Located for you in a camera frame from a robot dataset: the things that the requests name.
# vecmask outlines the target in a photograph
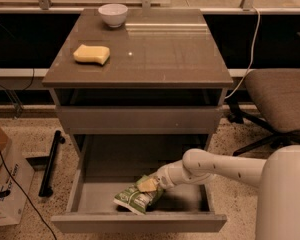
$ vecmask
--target chair seat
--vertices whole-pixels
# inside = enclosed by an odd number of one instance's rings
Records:
[[[245,79],[261,115],[280,133],[300,130],[300,69],[258,69]]]

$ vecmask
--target bowl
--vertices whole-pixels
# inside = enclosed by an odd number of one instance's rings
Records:
[[[98,12],[109,27],[117,28],[125,22],[128,7],[123,4],[106,4],[99,7]]]

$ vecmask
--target drawer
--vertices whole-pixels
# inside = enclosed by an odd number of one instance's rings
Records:
[[[113,202],[143,174],[201,144],[196,135],[86,135],[67,209],[52,222],[64,233],[218,232],[227,218],[214,213],[206,186],[167,190],[146,215]]]
[[[221,107],[63,107],[57,115],[71,134],[204,134],[214,133]]]

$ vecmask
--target sponge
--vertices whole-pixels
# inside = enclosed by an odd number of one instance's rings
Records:
[[[103,65],[110,56],[110,49],[105,46],[87,46],[82,44],[73,53],[73,56],[77,62],[95,62]]]

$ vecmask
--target gray cabinet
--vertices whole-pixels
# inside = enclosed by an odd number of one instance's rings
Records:
[[[78,64],[81,44],[104,45],[104,66]],[[43,84],[74,143],[80,163],[64,214],[63,232],[217,232],[206,186],[168,190],[147,215],[113,203],[143,174],[206,149],[232,80],[197,10],[129,10],[125,26],[109,29],[85,10]]]

